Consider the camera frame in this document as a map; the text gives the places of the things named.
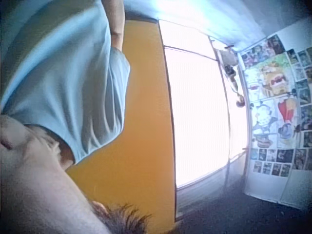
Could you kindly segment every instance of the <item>picture collage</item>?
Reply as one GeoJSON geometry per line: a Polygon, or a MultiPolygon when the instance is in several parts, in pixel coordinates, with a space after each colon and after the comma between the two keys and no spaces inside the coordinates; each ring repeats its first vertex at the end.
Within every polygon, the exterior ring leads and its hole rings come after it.
{"type": "Polygon", "coordinates": [[[253,172],[312,170],[312,47],[285,50],[278,35],[241,53],[252,113],[253,172]]]}

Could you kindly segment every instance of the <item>orange wall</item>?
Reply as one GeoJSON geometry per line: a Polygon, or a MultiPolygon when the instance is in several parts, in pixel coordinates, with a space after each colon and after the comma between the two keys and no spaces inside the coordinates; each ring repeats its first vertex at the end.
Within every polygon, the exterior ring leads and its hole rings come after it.
{"type": "Polygon", "coordinates": [[[150,232],[174,226],[174,159],[169,94],[158,24],[127,21],[123,52],[131,74],[122,134],[69,175],[93,200],[131,203],[152,214],[150,232]]]}

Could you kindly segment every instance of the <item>hair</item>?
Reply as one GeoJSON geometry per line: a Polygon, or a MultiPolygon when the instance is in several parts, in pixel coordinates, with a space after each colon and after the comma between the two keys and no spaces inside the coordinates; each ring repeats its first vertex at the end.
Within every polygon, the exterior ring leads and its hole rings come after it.
{"type": "Polygon", "coordinates": [[[103,208],[90,203],[94,214],[105,224],[112,234],[146,234],[147,220],[150,215],[140,216],[138,209],[131,205],[118,206],[116,209],[103,208]]]}

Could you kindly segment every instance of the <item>ceiling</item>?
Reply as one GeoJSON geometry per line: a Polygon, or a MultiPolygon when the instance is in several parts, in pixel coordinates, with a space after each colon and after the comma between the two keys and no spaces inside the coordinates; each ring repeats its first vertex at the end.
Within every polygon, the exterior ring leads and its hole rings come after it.
{"type": "Polygon", "coordinates": [[[168,20],[197,28],[236,51],[307,17],[300,0],[124,0],[128,19],[168,20]]]}

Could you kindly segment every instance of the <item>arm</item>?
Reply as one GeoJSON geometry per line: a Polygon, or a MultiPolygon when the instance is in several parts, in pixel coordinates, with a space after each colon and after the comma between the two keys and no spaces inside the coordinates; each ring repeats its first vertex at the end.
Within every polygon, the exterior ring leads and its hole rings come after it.
{"type": "Polygon", "coordinates": [[[112,47],[122,51],[125,27],[125,9],[123,0],[102,0],[111,31],[112,47]]]}

